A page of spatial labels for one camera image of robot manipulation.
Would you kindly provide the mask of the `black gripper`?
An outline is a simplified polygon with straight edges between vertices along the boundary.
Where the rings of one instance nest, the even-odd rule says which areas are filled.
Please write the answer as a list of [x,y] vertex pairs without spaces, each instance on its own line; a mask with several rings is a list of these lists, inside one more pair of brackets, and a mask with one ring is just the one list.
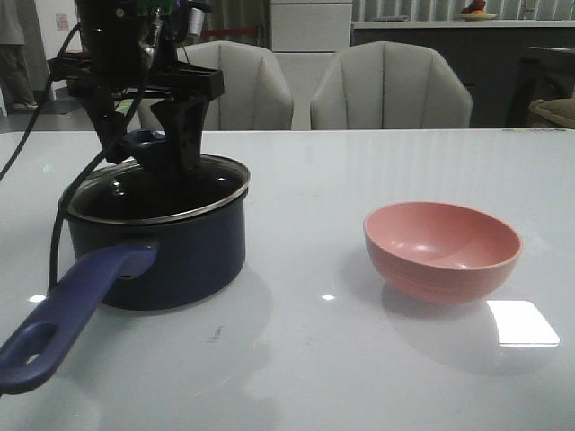
[[105,159],[128,159],[121,144],[127,115],[117,111],[120,92],[142,80],[152,91],[191,92],[203,96],[162,100],[151,106],[169,146],[168,160],[177,173],[191,173],[200,161],[209,101],[224,93],[223,73],[180,61],[177,48],[199,35],[211,7],[200,1],[77,1],[84,53],[61,50],[48,61],[55,81],[85,81],[107,92],[86,92],[78,99],[107,151]]

